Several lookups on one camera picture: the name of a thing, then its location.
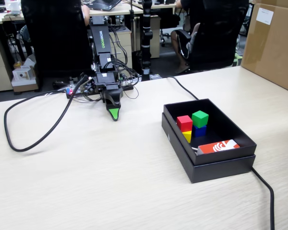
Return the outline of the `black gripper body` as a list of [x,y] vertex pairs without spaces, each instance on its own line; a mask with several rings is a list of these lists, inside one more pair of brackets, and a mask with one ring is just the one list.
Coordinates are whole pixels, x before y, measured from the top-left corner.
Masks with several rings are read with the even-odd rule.
[[95,76],[95,92],[108,95],[119,95],[120,89],[113,72],[97,73]]

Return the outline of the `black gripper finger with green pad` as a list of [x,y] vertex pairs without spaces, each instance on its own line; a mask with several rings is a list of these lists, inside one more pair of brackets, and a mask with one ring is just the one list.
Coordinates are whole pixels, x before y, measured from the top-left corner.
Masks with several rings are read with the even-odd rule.
[[107,111],[109,112],[111,118],[113,121],[118,121],[119,119],[119,112],[120,112],[120,107],[116,108],[107,108]]
[[120,99],[123,97],[122,88],[104,90],[104,99],[106,103],[106,109],[120,109]]

